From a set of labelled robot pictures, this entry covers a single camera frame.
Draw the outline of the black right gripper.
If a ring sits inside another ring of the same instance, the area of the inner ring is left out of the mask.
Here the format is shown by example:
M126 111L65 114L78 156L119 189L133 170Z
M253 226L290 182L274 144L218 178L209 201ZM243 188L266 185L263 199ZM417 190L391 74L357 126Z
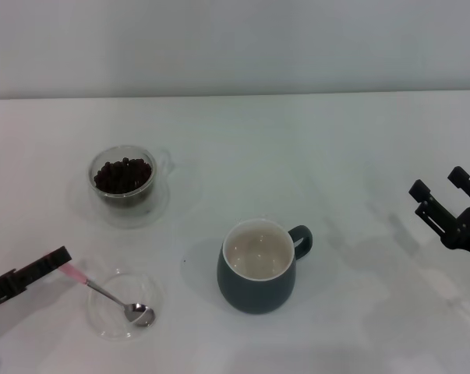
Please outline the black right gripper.
M470 198L470 175L461 166L454 167L447 178ZM444 246L470 252L470 207L456 219L420 179L409 189L409 195L419 204L415 214L440 236Z

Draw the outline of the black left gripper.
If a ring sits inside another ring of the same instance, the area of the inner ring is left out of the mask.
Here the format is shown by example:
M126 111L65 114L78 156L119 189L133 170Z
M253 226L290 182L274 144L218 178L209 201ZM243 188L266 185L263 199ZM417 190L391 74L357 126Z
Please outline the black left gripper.
M24 292L42 277L72 260L65 246L42 256L19 270L10 270L0 276L0 305Z

